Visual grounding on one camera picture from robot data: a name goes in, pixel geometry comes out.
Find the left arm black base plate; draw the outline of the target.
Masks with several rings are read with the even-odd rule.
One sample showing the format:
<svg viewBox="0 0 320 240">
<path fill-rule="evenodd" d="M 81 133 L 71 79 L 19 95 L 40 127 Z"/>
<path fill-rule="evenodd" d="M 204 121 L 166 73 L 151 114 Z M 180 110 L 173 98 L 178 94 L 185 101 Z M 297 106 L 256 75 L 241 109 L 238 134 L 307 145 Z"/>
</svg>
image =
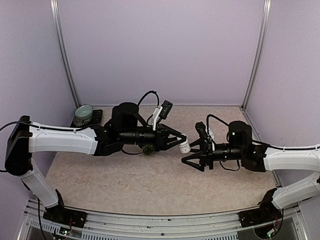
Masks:
<svg viewBox="0 0 320 240">
<path fill-rule="evenodd" d="M 45 220 L 69 227 L 84 228 L 88 214 L 84 211 L 65 208 L 64 210 L 46 210 Z"/>
</svg>

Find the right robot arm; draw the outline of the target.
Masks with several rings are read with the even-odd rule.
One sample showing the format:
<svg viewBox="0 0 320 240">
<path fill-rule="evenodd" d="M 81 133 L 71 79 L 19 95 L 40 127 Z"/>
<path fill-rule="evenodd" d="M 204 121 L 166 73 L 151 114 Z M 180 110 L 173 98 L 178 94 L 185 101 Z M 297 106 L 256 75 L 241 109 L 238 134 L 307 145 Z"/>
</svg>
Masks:
<svg viewBox="0 0 320 240">
<path fill-rule="evenodd" d="M 181 159 L 182 163 L 201 172 L 214 168 L 214 162 L 240 161 L 252 172 L 277 170 L 306 170 L 312 174 L 288 186 L 273 188 L 264 195 L 256 210 L 256 218 L 266 222 L 276 210 L 320 194 L 320 146 L 279 147 L 254 141 L 252 127 L 243 121 L 227 124 L 227 143 L 214 143 L 208 133 L 209 125 L 198 122 L 199 151 Z"/>
</svg>

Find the white pill bottle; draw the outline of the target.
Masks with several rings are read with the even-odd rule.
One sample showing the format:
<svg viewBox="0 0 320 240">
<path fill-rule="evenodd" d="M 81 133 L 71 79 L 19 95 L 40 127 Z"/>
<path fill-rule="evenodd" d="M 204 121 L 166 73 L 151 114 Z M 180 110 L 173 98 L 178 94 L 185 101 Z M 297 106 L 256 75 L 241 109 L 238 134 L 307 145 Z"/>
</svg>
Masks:
<svg viewBox="0 0 320 240">
<path fill-rule="evenodd" d="M 187 139 L 184 142 L 180 143 L 178 146 L 182 154 L 187 154 L 191 151 L 191 147 Z"/>
</svg>

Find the green pill organizer box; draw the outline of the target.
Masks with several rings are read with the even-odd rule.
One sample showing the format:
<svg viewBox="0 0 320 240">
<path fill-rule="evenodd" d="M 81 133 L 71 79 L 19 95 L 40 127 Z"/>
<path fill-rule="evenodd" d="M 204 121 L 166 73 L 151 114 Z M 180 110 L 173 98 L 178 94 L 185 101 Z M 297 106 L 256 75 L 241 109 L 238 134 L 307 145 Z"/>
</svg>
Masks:
<svg viewBox="0 0 320 240">
<path fill-rule="evenodd" d="M 150 156 L 155 152 L 155 146 L 153 144 L 141 145 L 140 149 L 142 150 L 142 153 L 146 156 Z"/>
</svg>

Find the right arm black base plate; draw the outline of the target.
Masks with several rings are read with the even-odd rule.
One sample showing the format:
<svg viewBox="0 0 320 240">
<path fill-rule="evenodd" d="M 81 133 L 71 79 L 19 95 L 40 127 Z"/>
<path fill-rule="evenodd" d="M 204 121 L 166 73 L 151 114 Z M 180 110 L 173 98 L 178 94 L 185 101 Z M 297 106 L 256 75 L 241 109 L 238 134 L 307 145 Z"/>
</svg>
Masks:
<svg viewBox="0 0 320 240">
<path fill-rule="evenodd" d="M 255 208 L 250 210 L 240 211 L 238 213 L 240 224 L 242 228 L 260 225 L 275 221 L 282 218 L 282 211 L 268 208 Z"/>
</svg>

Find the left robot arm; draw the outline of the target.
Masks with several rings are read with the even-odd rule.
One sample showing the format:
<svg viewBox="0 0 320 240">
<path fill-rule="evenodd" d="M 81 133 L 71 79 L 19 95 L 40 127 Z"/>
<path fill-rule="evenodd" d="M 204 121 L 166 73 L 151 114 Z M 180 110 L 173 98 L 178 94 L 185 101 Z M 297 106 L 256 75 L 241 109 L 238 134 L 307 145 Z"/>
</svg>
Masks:
<svg viewBox="0 0 320 240">
<path fill-rule="evenodd" d="M 139 105 L 123 102 L 112 108 L 111 119 L 103 126 L 91 124 L 82 128 L 57 127 L 32 122 L 23 115 L 7 141 L 5 170 L 19 177 L 23 184 L 39 199 L 57 221 L 70 218 L 57 190 L 53 190 L 36 165 L 32 154 L 40 152 L 81 153 L 95 157 L 110 156 L 120 152 L 124 145 L 136 145 L 142 150 L 166 151 L 187 143 L 187 137 L 165 125 L 172 103 L 164 101 L 152 114 L 152 125 L 139 113 Z"/>
</svg>

